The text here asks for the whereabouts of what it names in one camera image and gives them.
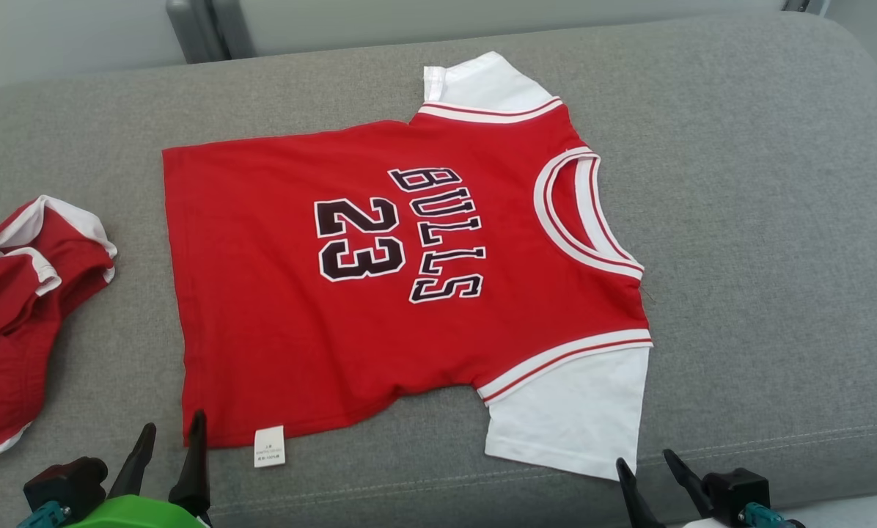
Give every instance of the folded red shorts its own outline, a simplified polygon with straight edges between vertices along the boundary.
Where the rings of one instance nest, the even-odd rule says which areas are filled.
[[[0,453],[39,414],[60,324],[113,279],[115,255],[99,218],[45,195],[0,225]]]

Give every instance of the fabric upholstery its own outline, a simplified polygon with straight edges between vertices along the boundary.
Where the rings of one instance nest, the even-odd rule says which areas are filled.
[[[0,221],[39,194],[96,213],[117,279],[74,312],[47,399],[0,455],[0,527],[22,485],[80,455],[112,474],[158,425],[144,494],[177,479],[183,338],[161,148],[406,120],[422,66],[496,50],[563,97],[603,156],[612,229],[647,267],[639,481],[664,521],[694,512],[663,465],[741,465],[776,505],[877,492],[877,67],[810,15],[746,15],[324,51],[0,89]],[[255,470],[210,454],[218,526],[626,526],[609,481],[483,455],[458,387],[287,442]]]

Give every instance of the jersey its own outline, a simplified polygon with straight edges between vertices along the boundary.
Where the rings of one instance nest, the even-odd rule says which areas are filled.
[[[498,54],[427,69],[430,98],[409,123],[164,151],[185,425],[203,408],[211,445],[236,447],[464,384],[491,408],[489,454],[610,477],[613,454],[593,461],[585,430],[568,450],[546,438],[547,422],[566,431],[618,397],[562,403],[623,370],[582,361],[616,351],[639,358],[620,382],[639,420],[643,267],[603,220],[600,159],[565,104]]]
[[[63,318],[113,279],[99,218],[42,195],[0,225],[0,453],[40,413]]]

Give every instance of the striped trim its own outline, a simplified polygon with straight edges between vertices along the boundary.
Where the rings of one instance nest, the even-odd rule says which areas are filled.
[[[598,197],[598,167],[600,159],[579,160],[576,165],[576,203],[582,225],[592,241],[592,247],[603,254],[610,254],[622,260],[634,260],[624,251],[609,228],[602,213],[602,204]]]
[[[562,106],[562,100],[555,97],[545,104],[525,111],[490,111],[480,108],[472,108],[458,104],[434,103],[428,101],[419,108],[419,114],[445,117],[448,120],[471,121],[474,123],[517,123],[519,121],[532,120],[542,116],[555,108]]]
[[[575,260],[582,264],[592,268],[598,268],[598,270],[609,271],[609,273],[613,274],[627,275],[640,280],[641,276],[644,274],[644,267],[637,263],[636,260],[625,258],[624,255],[627,254],[618,255],[617,258],[611,258],[614,252],[604,254],[598,251],[597,247],[592,248],[580,243],[580,241],[573,237],[572,233],[566,229],[562,221],[559,220],[559,216],[556,214],[556,208],[553,205],[553,186],[556,183],[556,177],[559,176],[559,170],[561,170],[566,164],[569,164],[570,161],[575,160],[590,161],[592,164],[592,173],[597,174],[600,161],[598,155],[593,153],[589,147],[577,147],[572,150],[566,150],[565,153],[550,160],[549,163],[543,167],[540,176],[537,177],[536,185],[533,188],[533,207],[535,207],[536,216],[539,218],[540,224],[543,225],[543,230],[546,231],[546,234],[553,240],[553,243],[555,243],[559,249],[563,250],[569,255],[569,257],[575,258]],[[576,174],[579,170],[584,170],[585,168],[586,165],[582,165],[581,169],[576,167]],[[582,200],[582,198],[579,197],[579,192],[577,191],[576,201],[578,202],[580,200]],[[606,221],[601,218],[600,214],[596,213],[596,211],[599,210],[600,207],[596,204],[589,204],[586,208],[579,208],[579,215],[586,233],[592,234],[600,232],[600,225],[605,225],[606,227]]]
[[[47,194],[42,194],[40,197],[37,197],[37,199],[31,202],[29,206],[25,207],[25,210],[23,210],[22,213],[19,213],[14,220],[6,225],[5,230],[0,232],[0,248],[31,243],[31,241],[40,234],[40,228],[44,225],[44,208],[50,208],[50,210],[59,214],[67,224],[73,227],[74,230],[77,230],[77,232],[83,235],[84,238],[88,238],[89,240],[100,244],[103,249],[106,250],[106,253],[109,254],[110,258],[116,257],[116,246],[114,246],[113,243],[109,241],[109,238],[106,237],[106,231],[103,230],[103,224],[100,223],[100,219],[95,214],[73,206],[66,201],[49,197]],[[20,252],[18,250],[12,251],[9,254],[18,253],[31,254],[30,252]],[[0,257],[6,257],[9,254],[3,254],[0,252]],[[31,254],[32,266],[34,266],[35,271],[39,274],[40,279],[40,277],[42,277],[42,269],[44,268],[42,260],[44,263],[46,263],[46,260],[44,260],[44,257],[40,254],[37,254],[37,256],[40,257],[40,260],[38,260],[35,255]],[[107,268],[107,270],[103,272],[103,280],[106,280],[106,283],[108,284],[113,280],[115,274],[116,266]],[[60,284],[60,278],[57,277],[57,282],[52,282],[51,284],[54,284],[53,287],[50,288],[50,290],[53,290],[54,287],[57,287],[57,285]]]
[[[34,268],[34,273],[37,275],[38,286],[34,290],[34,294],[37,297],[43,297],[47,292],[56,290],[60,283],[63,282],[60,279],[60,275],[57,274],[57,270],[54,270],[54,267],[47,261],[47,258],[44,258],[44,255],[33,247],[20,247],[9,251],[9,253],[0,252],[0,258],[17,257],[20,254],[26,254],[31,258],[31,267]]]
[[[499,375],[489,384],[483,385],[478,389],[478,394],[481,395],[485,404],[489,405],[492,401],[505,397],[524,384],[528,384],[533,378],[546,374],[546,372],[569,361],[593,354],[643,347],[653,347],[653,342],[650,341],[650,332],[646,329],[611,331],[608,334],[584,337],[536,354]]]

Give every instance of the teal connector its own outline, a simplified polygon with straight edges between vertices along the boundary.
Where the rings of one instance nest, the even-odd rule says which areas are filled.
[[[68,515],[70,508],[61,507],[59,502],[44,502],[44,505],[34,510],[33,514],[18,525],[18,528],[57,528],[66,524]]]
[[[777,511],[757,502],[748,502],[738,518],[752,528],[795,528],[794,524],[785,521]]]

